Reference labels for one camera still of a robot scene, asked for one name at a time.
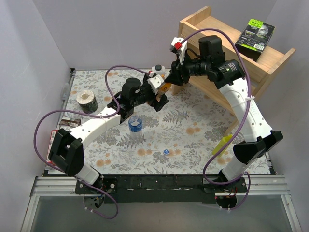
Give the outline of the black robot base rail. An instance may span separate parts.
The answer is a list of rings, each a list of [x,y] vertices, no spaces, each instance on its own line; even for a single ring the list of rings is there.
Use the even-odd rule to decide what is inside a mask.
[[[107,174],[95,187],[118,203],[200,202],[216,204],[216,194],[228,196],[236,204],[236,194],[246,193],[242,177],[232,184],[214,185],[201,174]]]

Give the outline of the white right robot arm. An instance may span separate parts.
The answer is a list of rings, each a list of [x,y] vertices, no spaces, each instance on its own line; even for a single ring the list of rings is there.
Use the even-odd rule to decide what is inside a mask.
[[[251,95],[249,76],[239,63],[226,60],[222,40],[216,35],[205,36],[198,40],[199,55],[191,59],[187,53],[187,42],[175,37],[170,50],[177,56],[171,65],[165,82],[182,86],[192,76],[206,76],[214,82],[217,89],[230,104],[239,121],[237,132],[242,132],[244,141],[234,145],[234,156],[219,172],[214,181],[224,192],[236,186],[236,181],[256,159],[262,157],[283,139],[281,131],[274,131],[259,111],[254,97]]]

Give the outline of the orange juice bottle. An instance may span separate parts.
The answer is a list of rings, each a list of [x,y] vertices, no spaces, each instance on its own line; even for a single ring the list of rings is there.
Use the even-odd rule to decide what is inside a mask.
[[[156,84],[156,89],[154,90],[155,99],[159,102],[162,96],[170,90],[171,84],[166,83],[164,76],[161,75],[156,75],[155,79],[159,81],[159,83]]]

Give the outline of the blue label water bottle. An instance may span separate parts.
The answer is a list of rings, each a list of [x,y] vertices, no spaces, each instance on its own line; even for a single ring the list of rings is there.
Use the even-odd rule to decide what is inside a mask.
[[[130,136],[132,139],[136,140],[136,139],[141,138],[142,119],[139,116],[133,115],[128,121],[128,126],[130,130]]]

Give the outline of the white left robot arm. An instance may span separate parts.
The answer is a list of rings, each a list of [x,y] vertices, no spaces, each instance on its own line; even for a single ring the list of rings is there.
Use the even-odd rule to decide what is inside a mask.
[[[145,76],[142,81],[129,78],[122,90],[115,95],[107,107],[96,118],[69,131],[59,129],[54,137],[48,158],[67,176],[76,177],[86,182],[87,189],[92,193],[102,190],[101,174],[84,161],[84,149],[108,129],[120,125],[133,113],[134,108],[148,103],[156,111],[160,111],[168,103],[163,91],[164,79]]]

